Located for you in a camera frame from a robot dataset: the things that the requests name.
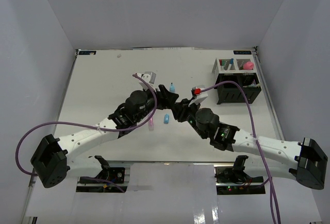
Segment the blue stubby highlighter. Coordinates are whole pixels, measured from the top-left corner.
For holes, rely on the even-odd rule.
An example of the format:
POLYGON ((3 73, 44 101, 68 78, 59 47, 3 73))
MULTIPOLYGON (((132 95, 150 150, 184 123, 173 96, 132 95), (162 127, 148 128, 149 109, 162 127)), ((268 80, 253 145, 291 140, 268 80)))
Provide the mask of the blue stubby highlighter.
POLYGON ((170 91, 171 93, 176 93, 176 91, 175 91, 175 86, 174 86, 174 84, 173 84, 172 82, 171 82, 171 84, 170 84, 169 91, 170 91))

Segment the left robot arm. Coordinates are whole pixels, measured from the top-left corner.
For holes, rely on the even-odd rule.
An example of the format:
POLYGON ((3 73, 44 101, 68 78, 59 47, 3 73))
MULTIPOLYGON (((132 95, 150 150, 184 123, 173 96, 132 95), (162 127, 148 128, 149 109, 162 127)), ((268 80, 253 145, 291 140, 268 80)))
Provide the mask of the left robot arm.
POLYGON ((112 114, 94 126, 69 135, 42 138, 31 158, 31 164, 45 188, 51 188, 66 177, 88 177, 104 182, 109 176, 109 164, 98 155, 82 154, 106 142, 117 140, 133 130, 156 110, 175 106, 179 95, 164 85, 158 89, 136 90, 112 114))

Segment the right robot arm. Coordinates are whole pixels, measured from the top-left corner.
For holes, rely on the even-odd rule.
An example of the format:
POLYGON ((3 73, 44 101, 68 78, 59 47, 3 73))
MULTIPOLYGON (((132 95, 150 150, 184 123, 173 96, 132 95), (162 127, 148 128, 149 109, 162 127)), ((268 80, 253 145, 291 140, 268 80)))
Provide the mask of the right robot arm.
POLYGON ((220 121, 210 108, 201 108, 184 99, 172 107, 175 119, 188 122, 202 139, 221 151, 239 152, 240 164, 233 169, 233 177, 245 182, 264 170, 274 177, 288 178, 311 189, 322 190, 325 186, 328 157, 310 138, 301 142, 254 137, 249 132, 220 121))

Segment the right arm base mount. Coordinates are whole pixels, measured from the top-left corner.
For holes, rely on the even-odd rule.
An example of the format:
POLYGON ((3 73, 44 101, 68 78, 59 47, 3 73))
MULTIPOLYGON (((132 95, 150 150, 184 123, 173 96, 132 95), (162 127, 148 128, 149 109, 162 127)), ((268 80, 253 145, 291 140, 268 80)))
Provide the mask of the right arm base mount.
POLYGON ((215 166, 214 177, 218 196, 263 195, 266 193, 263 176, 251 177, 233 167, 215 166))

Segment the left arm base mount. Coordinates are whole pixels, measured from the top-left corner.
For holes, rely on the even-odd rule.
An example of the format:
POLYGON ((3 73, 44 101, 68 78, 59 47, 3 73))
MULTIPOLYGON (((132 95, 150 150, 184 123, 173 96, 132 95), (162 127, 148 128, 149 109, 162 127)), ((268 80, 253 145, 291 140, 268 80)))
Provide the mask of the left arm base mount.
POLYGON ((78 193, 124 193, 128 188, 130 169, 111 167, 100 172, 94 180, 79 178, 78 193))

